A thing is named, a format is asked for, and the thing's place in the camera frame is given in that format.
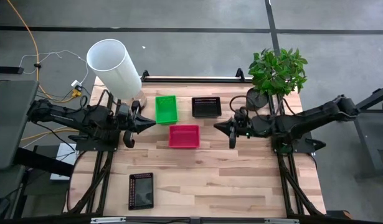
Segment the wooden table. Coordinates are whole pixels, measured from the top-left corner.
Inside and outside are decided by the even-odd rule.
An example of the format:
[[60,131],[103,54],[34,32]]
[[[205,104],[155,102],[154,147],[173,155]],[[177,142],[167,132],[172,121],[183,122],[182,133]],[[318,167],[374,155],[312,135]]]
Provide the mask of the wooden table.
[[[251,87],[251,84],[241,83],[144,83],[143,91],[148,104],[142,115],[155,119],[155,96],[176,95],[179,113],[177,124],[198,124],[201,147],[196,150],[170,149],[169,127],[159,124],[140,135],[134,135],[136,144],[133,149],[126,148],[120,141],[113,158],[104,215],[285,217],[277,156],[272,152],[270,139],[239,137],[236,148],[229,149],[228,137],[213,127],[214,123],[226,121],[234,115],[229,108],[229,101],[233,96],[245,95]],[[91,105],[97,103],[104,89],[103,83],[97,78]],[[217,119],[193,118],[193,96],[219,96],[222,116]],[[296,93],[286,99],[294,112],[302,110]],[[239,108],[244,104],[245,99],[240,98],[234,101],[233,107]],[[260,109],[259,113],[269,114],[268,105]],[[70,207],[88,189],[95,159],[96,152],[87,152],[79,160],[70,186]],[[325,213],[312,158],[306,154],[295,154],[295,164],[300,187],[317,209]],[[154,208],[129,211],[129,175],[144,172],[154,173]],[[296,211],[293,190],[290,190],[290,194]],[[94,209],[97,207],[98,195],[99,189]]]

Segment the pink basket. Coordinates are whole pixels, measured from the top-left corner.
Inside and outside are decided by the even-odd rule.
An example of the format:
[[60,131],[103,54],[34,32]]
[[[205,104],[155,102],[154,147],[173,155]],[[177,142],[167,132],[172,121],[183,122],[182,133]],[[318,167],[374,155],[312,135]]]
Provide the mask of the pink basket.
[[196,149],[199,147],[198,125],[170,125],[169,147],[174,149]]

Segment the green plastic bin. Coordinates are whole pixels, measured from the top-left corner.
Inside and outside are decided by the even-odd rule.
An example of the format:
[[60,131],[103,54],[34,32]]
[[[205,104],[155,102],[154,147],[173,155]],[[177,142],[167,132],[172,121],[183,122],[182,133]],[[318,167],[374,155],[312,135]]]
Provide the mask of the green plastic bin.
[[155,98],[155,117],[157,124],[176,124],[176,96],[157,96]]

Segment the white plastic tube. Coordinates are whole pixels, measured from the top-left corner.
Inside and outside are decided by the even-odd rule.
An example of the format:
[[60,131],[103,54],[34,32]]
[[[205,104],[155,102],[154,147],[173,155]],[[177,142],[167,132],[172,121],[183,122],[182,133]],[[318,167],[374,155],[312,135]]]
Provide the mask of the white plastic tube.
[[134,98],[141,91],[141,80],[126,47],[115,39],[94,44],[86,56],[87,64],[118,99]]

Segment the concrete floor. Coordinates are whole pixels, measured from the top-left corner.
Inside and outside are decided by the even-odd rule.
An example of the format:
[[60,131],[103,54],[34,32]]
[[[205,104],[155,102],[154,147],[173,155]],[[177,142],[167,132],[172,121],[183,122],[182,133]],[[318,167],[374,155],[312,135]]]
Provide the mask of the concrete floor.
[[[247,28],[268,29],[264,0],[13,0],[30,26]],[[383,0],[272,0],[277,29],[383,30]],[[5,1],[0,25],[21,26]],[[34,32],[40,52],[71,50],[85,58],[96,41],[122,41],[139,73],[152,75],[235,75],[247,71],[252,52],[272,47],[270,34],[173,32]],[[301,92],[304,109],[338,94],[355,103],[383,87],[383,35],[279,34],[283,48],[299,48],[309,61],[308,81]],[[18,66],[34,54],[26,32],[0,31],[0,65]],[[85,74],[84,63],[69,54],[52,55],[42,63],[40,82],[46,91],[64,95],[70,83]],[[32,70],[33,58],[24,61]],[[92,89],[94,74],[85,82]],[[35,75],[0,75],[13,80]],[[67,104],[77,107],[78,101]],[[24,136],[42,132],[28,124]],[[352,123],[332,123],[312,132],[327,143],[317,153],[318,174],[328,210],[348,210],[354,218],[383,222],[383,180],[356,182],[354,175],[371,168]],[[49,136],[38,144],[58,144]]]

